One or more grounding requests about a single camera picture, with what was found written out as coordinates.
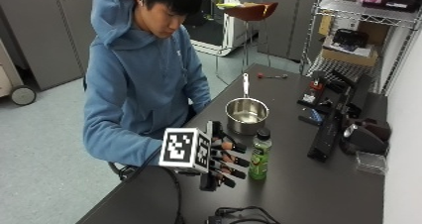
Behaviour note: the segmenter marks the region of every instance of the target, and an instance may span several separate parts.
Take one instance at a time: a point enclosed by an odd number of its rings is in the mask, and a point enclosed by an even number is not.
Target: green bottle
[[[249,176],[253,179],[263,179],[266,177],[270,149],[270,131],[267,128],[259,128],[253,138],[253,152],[249,166]]]

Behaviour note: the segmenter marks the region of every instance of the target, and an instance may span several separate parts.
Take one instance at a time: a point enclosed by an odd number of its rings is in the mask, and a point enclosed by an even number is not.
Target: bottle cap
[[[259,128],[257,133],[255,133],[255,137],[257,139],[259,139],[261,141],[266,141],[267,139],[270,139],[270,131],[267,128]]]

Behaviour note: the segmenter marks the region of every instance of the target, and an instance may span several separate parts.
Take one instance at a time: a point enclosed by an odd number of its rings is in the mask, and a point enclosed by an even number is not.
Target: robotic hand
[[[246,174],[227,164],[249,167],[249,161],[227,151],[245,153],[246,147],[223,132],[221,123],[207,122],[207,131],[197,128],[169,128],[165,133],[158,165],[178,174],[199,175],[202,191],[215,191],[225,184],[235,186],[229,175],[245,178]]]
[[[227,151],[234,151],[241,154],[246,152],[246,146],[237,143],[235,140],[223,132],[221,123],[209,121],[207,134],[210,135],[210,171],[201,174],[202,191],[214,191],[218,186],[225,184],[229,187],[235,186],[235,182],[226,176],[227,174],[241,179],[246,178],[245,172],[231,168],[226,163],[231,163],[241,167],[249,167],[249,161],[231,155]]]

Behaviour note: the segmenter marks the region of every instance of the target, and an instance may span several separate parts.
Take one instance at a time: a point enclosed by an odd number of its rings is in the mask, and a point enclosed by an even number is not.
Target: person
[[[140,167],[161,148],[165,129],[182,127],[211,101],[182,26],[201,3],[92,1],[82,142],[97,159]]]

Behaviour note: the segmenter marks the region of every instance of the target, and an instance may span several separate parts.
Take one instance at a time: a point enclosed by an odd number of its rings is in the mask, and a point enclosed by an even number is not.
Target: stainless steel pot
[[[254,135],[265,125],[269,109],[259,100],[249,98],[247,73],[242,75],[242,89],[243,97],[230,100],[225,105],[226,127],[241,135]]]

